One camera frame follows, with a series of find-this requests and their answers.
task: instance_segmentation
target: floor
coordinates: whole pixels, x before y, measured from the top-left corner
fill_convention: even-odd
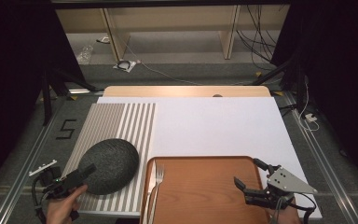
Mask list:
[[[279,31],[270,32],[272,39],[275,41],[277,40],[279,36]],[[248,32],[245,33],[247,36],[254,36],[254,32]],[[88,35],[68,35],[68,39],[70,40],[71,46],[74,50],[75,56],[77,56],[84,47],[87,45],[92,45],[93,51],[91,53],[91,58],[89,64],[107,64],[107,65],[114,65],[116,62],[114,61],[114,57],[112,55],[112,51],[110,49],[109,45],[102,44],[95,42],[96,39],[104,37],[105,34],[88,34]],[[269,44],[273,44],[274,41],[271,39],[268,40]],[[260,47],[255,47],[257,51],[263,51]],[[220,46],[220,41],[218,37],[217,32],[180,32],[180,33],[174,33],[174,32],[167,32],[167,33],[135,33],[131,35],[131,39],[129,42],[129,50],[126,51],[126,54],[123,57],[124,60],[131,60],[131,61],[142,61],[146,64],[171,64],[171,63],[194,63],[194,64],[203,64],[203,63],[219,63],[219,64],[234,64],[234,63],[256,63],[257,66],[260,66],[261,63],[265,63],[265,60],[260,59],[259,57],[255,56],[253,53],[250,52],[250,50],[246,49],[244,45],[241,42],[241,39],[236,35],[235,41],[234,41],[234,48],[231,55],[230,60],[225,60],[223,58],[222,49]],[[262,64],[262,68],[256,68],[255,71],[259,71],[261,73],[266,73],[268,69],[271,69],[272,66],[268,64]],[[274,78],[272,81],[278,81],[279,77]],[[82,99],[89,101],[89,103],[93,103],[95,101],[96,97],[90,97],[88,99]],[[282,105],[287,105],[290,103],[294,103],[294,97],[292,95],[289,95],[286,98],[281,98],[277,101],[278,103],[281,102]],[[77,108],[76,111],[82,111],[83,113],[81,116],[86,117],[87,115],[87,108]],[[328,135],[328,138],[334,138],[334,135],[331,134],[328,129],[328,124],[322,124],[322,132],[314,132],[313,134],[307,134],[307,132],[304,132],[301,130],[301,128],[298,127],[298,124],[296,123],[296,119],[293,119],[293,117],[290,117],[287,115],[286,117],[283,117],[286,126],[288,129],[298,129],[299,131],[296,133],[291,133],[292,135],[297,136],[291,136],[293,139],[303,139],[301,142],[294,142],[294,145],[304,145],[304,148],[307,148],[307,151],[303,152],[299,156],[300,161],[307,161],[306,157],[314,157],[318,153],[321,153],[321,150],[318,147],[319,142],[317,139],[323,139],[325,142],[321,142],[320,145],[322,147],[337,147],[335,145],[329,146],[329,144],[332,144],[331,141],[327,141],[326,136]],[[29,127],[27,127],[26,130],[35,130],[37,129],[37,125],[40,124],[41,120],[43,120],[43,106],[42,102],[36,102],[35,105],[35,113],[32,120],[35,120],[35,122],[29,123]],[[35,132],[25,132],[23,135],[23,138],[19,142],[19,146],[22,148],[33,148],[37,147],[37,144],[44,144],[43,142],[38,142],[40,136],[39,133]],[[11,166],[6,166],[0,171],[0,209],[1,204],[6,203],[7,200],[7,193],[13,190],[12,186],[10,186],[10,181],[20,181],[17,178],[17,174],[14,171],[19,171],[21,169],[22,164],[18,162],[19,158],[26,158],[27,155],[30,154],[30,151],[23,150],[21,153],[11,155],[9,157],[9,162],[12,164]],[[327,158],[334,158],[331,155],[326,155]],[[314,178],[312,178],[312,182],[320,186],[322,196],[328,196],[328,197],[321,197],[317,199],[319,204],[322,204],[323,210],[325,214],[328,213],[334,213],[334,211],[341,210],[343,211],[343,214],[347,214],[341,217],[338,217],[336,219],[337,222],[334,222],[334,219],[332,217],[327,216],[327,220],[324,222],[315,222],[315,223],[346,223],[345,220],[351,220],[351,216],[357,216],[358,215],[358,174],[353,171],[349,171],[342,166],[342,163],[339,163],[340,161],[343,161],[345,159],[339,159],[336,161],[330,161],[332,163],[332,166],[334,167],[334,171],[339,173],[339,176],[341,177],[339,181],[342,181],[342,183],[325,183],[324,179],[326,176],[334,175],[335,173],[329,173],[330,170],[327,168],[326,170],[321,169],[321,173],[316,175]],[[303,164],[304,172],[311,173],[315,172],[314,168],[315,164]],[[348,176],[348,180],[346,178],[342,178],[342,176],[345,176],[345,174],[353,175]],[[338,190],[332,190],[332,188],[345,186],[345,189],[343,192]],[[342,197],[348,196],[347,192],[351,196],[351,202],[355,204],[356,211],[355,212],[346,212],[345,210],[351,210],[350,208],[346,208],[345,205],[342,203],[337,204],[337,200],[341,199]],[[11,200],[14,200],[18,202],[18,204],[27,204],[27,201],[30,200],[30,190],[29,189],[22,189],[22,194],[18,198],[12,198]],[[14,212],[16,210],[19,210],[20,208],[17,206],[14,209]],[[22,213],[22,217],[17,217],[16,219],[11,219],[10,217],[3,217],[3,220],[6,220],[8,223],[16,223],[15,220],[27,220],[30,217],[34,215],[34,211],[32,208],[32,205],[30,205],[29,213]],[[99,223],[113,223],[111,217],[99,217]],[[81,219],[81,223],[92,223],[93,220],[95,220],[95,217],[89,217],[85,216],[83,219]]]

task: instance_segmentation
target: fork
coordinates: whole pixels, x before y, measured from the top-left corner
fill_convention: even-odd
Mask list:
[[[159,187],[159,184],[162,183],[163,179],[164,179],[164,165],[158,165],[157,169],[156,169],[156,193],[155,193],[155,198],[153,200],[153,207],[152,207],[152,211],[150,213],[150,218],[149,218],[148,224],[153,224],[153,219],[154,219],[155,210],[156,210],[158,187]]]

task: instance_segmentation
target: human hand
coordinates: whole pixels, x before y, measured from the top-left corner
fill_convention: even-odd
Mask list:
[[[86,192],[87,185],[75,189],[68,197],[64,199],[52,199],[48,202],[47,224],[68,224],[72,223],[69,217],[72,210],[76,211],[80,204],[77,197]]]
[[[281,209],[277,212],[275,210],[266,208],[266,211],[271,215],[275,216],[278,224],[301,224],[300,217],[298,216],[297,209],[292,206],[287,206],[285,209]]]

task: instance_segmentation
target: striped mat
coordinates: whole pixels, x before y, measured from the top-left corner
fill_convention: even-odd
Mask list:
[[[79,197],[80,212],[139,216],[145,182],[145,167],[152,135],[156,104],[93,104],[63,174],[77,169],[86,151],[98,142],[121,138],[138,150],[139,171],[124,189],[108,195],[89,193]]]

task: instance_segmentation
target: brown tray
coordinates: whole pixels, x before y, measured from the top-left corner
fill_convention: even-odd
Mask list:
[[[267,212],[247,205],[234,185],[238,177],[249,189],[262,189],[257,167],[250,157],[159,157],[147,164],[142,215],[153,161],[163,164],[164,180],[158,189],[154,224],[269,223]],[[154,191],[150,197],[149,212]]]

